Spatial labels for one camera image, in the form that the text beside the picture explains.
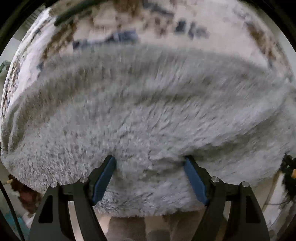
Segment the floral bed blanket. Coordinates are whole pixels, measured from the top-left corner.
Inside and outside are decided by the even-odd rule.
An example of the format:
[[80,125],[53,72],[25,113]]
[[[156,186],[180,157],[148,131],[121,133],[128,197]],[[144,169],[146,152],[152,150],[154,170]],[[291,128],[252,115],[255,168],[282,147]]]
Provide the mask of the floral bed blanket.
[[22,38],[10,66],[1,66],[1,116],[55,55],[87,45],[139,42],[197,48],[239,56],[293,79],[272,30],[242,1],[103,1],[55,26],[77,1],[42,9]]

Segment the grey fleece pants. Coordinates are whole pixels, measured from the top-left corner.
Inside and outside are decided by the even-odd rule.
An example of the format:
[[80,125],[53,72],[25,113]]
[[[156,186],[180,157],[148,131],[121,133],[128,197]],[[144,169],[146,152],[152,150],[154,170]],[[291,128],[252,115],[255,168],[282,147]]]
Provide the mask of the grey fleece pants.
[[183,169],[252,186],[295,153],[295,81],[234,56],[154,45],[56,55],[6,111],[1,161],[38,192],[76,182],[108,155],[96,208],[114,216],[202,208]]

